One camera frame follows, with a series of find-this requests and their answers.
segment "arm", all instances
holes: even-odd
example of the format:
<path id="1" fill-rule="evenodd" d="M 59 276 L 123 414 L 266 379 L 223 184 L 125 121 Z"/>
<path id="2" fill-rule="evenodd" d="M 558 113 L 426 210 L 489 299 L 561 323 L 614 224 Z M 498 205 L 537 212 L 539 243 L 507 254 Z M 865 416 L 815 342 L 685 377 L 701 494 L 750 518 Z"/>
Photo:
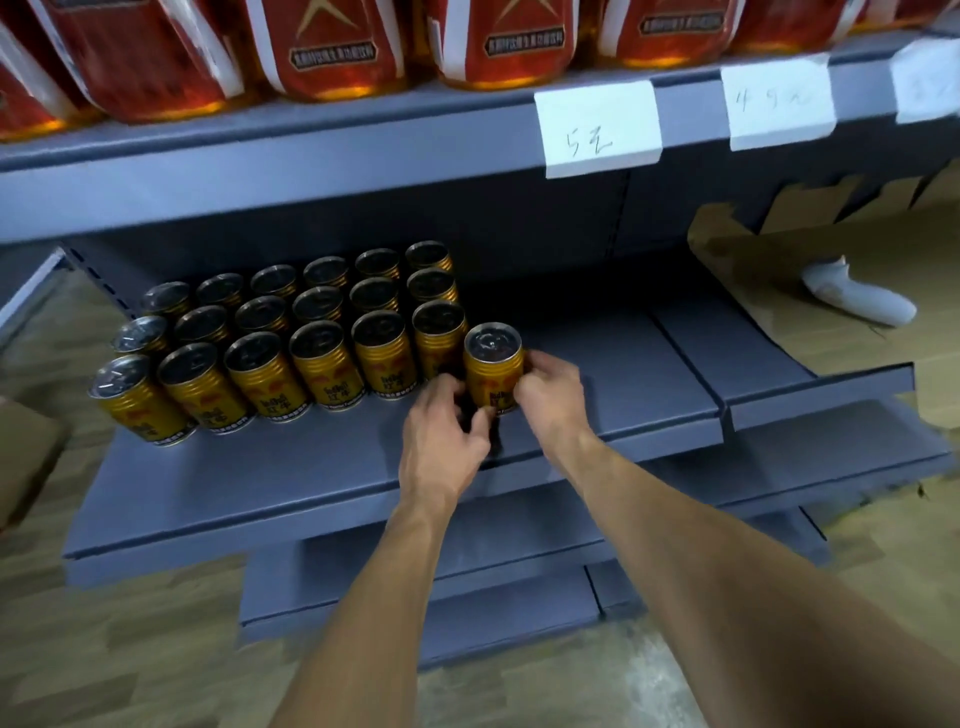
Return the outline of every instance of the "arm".
<path id="1" fill-rule="evenodd" d="M 530 352 L 516 400 L 643 595 L 713 728 L 957 726 L 960 669 L 831 575 L 590 430 L 576 367 Z"/>
<path id="2" fill-rule="evenodd" d="M 490 450 L 489 409 L 457 422 L 463 382 L 433 379 L 403 426 L 400 503 L 304 660 L 271 728 L 411 726 L 426 603 L 457 498 Z"/>

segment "red packaging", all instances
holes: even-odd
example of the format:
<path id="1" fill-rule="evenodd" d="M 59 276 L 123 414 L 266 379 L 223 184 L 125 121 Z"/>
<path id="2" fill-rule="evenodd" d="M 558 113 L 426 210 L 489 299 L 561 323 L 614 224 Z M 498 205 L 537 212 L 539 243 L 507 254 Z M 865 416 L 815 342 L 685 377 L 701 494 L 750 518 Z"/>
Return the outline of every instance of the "red packaging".
<path id="1" fill-rule="evenodd" d="M 393 0 L 247 0 L 247 11 L 280 93 L 336 101 L 406 84 Z"/>
<path id="2" fill-rule="evenodd" d="M 430 48 L 451 85 L 542 84 L 573 59 L 579 13 L 580 0 L 428 0 Z"/>
<path id="3" fill-rule="evenodd" d="M 28 1 L 84 95 L 116 119 L 178 119 L 252 97 L 235 0 Z"/>
<path id="4" fill-rule="evenodd" d="M 743 0 L 609 0 L 601 58 L 638 68 L 715 61 L 736 31 Z"/>
<path id="5" fill-rule="evenodd" d="M 842 39 L 865 0 L 747 0 L 734 53 L 799 53 Z"/>
<path id="6" fill-rule="evenodd" d="M 957 0 L 867 0 L 853 30 L 860 33 L 920 28 L 956 4 Z"/>
<path id="7" fill-rule="evenodd" d="M 96 115 L 30 11 L 0 5 L 0 141 L 57 132 Z"/>

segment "cardboard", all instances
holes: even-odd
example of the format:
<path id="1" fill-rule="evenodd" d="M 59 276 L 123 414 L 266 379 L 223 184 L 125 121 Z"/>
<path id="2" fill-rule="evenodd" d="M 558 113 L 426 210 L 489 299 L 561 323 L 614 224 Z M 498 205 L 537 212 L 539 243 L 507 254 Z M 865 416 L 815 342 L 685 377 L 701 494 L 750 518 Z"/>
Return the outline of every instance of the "cardboard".
<path id="1" fill-rule="evenodd" d="M 688 232 L 690 249 L 760 328 L 815 374 L 913 361 L 921 416 L 960 427 L 960 163 L 936 175 L 913 205 L 921 180 L 896 180 L 843 224 L 832 224 L 856 180 L 785 188 L 760 235 L 733 219 L 732 206 L 704 206 Z M 804 220 L 820 227 L 804 227 Z M 839 255 L 852 278 L 911 299 L 916 319 L 889 328 L 814 299 L 802 269 Z"/>
<path id="2" fill-rule="evenodd" d="M 0 529 L 26 516 L 65 440 L 57 421 L 0 397 Z"/>

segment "white paper label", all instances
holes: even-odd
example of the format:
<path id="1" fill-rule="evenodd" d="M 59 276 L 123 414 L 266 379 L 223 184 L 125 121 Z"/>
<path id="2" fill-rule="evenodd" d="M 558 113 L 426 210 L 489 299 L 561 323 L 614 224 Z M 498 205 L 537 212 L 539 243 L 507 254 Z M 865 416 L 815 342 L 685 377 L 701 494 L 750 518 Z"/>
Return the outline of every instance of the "white paper label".
<path id="1" fill-rule="evenodd" d="M 649 81 L 534 94 L 548 180 L 660 161 L 663 140 Z"/>
<path id="2" fill-rule="evenodd" d="M 897 123 L 939 119 L 960 111 L 960 40 L 914 40 L 890 59 Z"/>
<path id="3" fill-rule="evenodd" d="M 730 148 L 757 149 L 830 136 L 837 125 L 826 53 L 720 68 Z"/>

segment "can lid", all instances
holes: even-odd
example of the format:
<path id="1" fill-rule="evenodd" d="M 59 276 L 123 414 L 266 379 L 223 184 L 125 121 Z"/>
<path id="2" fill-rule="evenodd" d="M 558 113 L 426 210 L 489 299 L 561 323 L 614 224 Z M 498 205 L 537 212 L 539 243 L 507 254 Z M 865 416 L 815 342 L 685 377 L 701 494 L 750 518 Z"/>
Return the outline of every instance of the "can lid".
<path id="1" fill-rule="evenodd" d="M 110 345 L 117 353 L 139 352 L 160 338 L 166 330 L 167 320 L 162 316 L 141 316 L 120 327 Z"/>
<path id="2" fill-rule="evenodd" d="M 407 263 L 411 268 L 432 268 L 449 255 L 439 240 L 421 240 L 407 248 Z"/>
<path id="3" fill-rule="evenodd" d="M 357 256 L 356 266 L 362 276 L 382 276 L 389 273 L 400 262 L 400 256 L 390 248 L 374 248 Z"/>
<path id="4" fill-rule="evenodd" d="M 477 361 L 488 364 L 506 361 L 519 352 L 521 346 L 520 334 L 516 329 L 497 322 L 473 327 L 464 339 L 467 353 Z"/>
<path id="5" fill-rule="evenodd" d="M 272 331 L 256 331 L 230 344 L 224 364 L 232 372 L 252 372 L 269 364 L 280 353 L 280 337 Z"/>
<path id="6" fill-rule="evenodd" d="M 190 286 L 182 280 L 171 280 L 155 285 L 140 299 L 140 307 L 147 313 L 163 313 L 190 298 Z"/>
<path id="7" fill-rule="evenodd" d="M 452 273 L 443 268 L 423 268 L 407 279 L 407 290 L 417 301 L 439 298 L 453 287 Z"/>
<path id="8" fill-rule="evenodd" d="M 303 269 L 303 279 L 310 285 L 328 285 L 345 276 L 348 270 L 349 263 L 345 259 L 339 255 L 327 255 L 307 263 Z"/>
<path id="9" fill-rule="evenodd" d="M 181 341 L 203 341 L 227 324 L 227 310 L 221 305 L 202 305 L 180 316 L 174 333 Z"/>
<path id="10" fill-rule="evenodd" d="M 396 298 L 396 281 L 363 279 L 350 289 L 350 302 L 361 311 L 375 311 Z"/>
<path id="11" fill-rule="evenodd" d="M 205 375 L 216 363 L 217 348 L 213 344 L 187 344 L 163 358 L 156 368 L 156 378 L 161 384 L 185 384 Z"/>
<path id="12" fill-rule="evenodd" d="M 237 308 L 234 321 L 244 331 L 268 327 L 287 310 L 287 303 L 278 296 L 260 296 Z"/>
<path id="13" fill-rule="evenodd" d="M 268 296 L 297 282 L 297 269 L 282 263 L 257 271 L 250 279 L 250 289 L 257 296 Z"/>
<path id="14" fill-rule="evenodd" d="M 325 319 L 344 303 L 344 294 L 332 285 L 318 285 L 304 291 L 294 301 L 294 316 L 301 321 Z"/>
<path id="15" fill-rule="evenodd" d="M 344 330 L 335 321 L 315 321 L 290 337 L 290 354 L 297 359 L 326 356 L 344 342 Z"/>
<path id="16" fill-rule="evenodd" d="M 149 373 L 150 357 L 142 353 L 121 356 L 97 370 L 88 394 L 95 400 L 111 400 L 129 392 Z"/>
<path id="17" fill-rule="evenodd" d="M 222 303 L 243 290 L 243 276 L 239 273 L 221 273 L 197 286 L 197 303 Z"/>
<path id="18" fill-rule="evenodd" d="M 353 324 L 353 343 L 361 347 L 382 347 L 396 341 L 403 330 L 403 317 L 396 311 L 371 311 Z"/>
<path id="19" fill-rule="evenodd" d="M 413 325 L 418 333 L 427 336 L 442 336 L 457 330 L 466 319 L 464 308 L 458 303 L 444 301 L 428 301 L 417 306 L 414 311 Z"/>

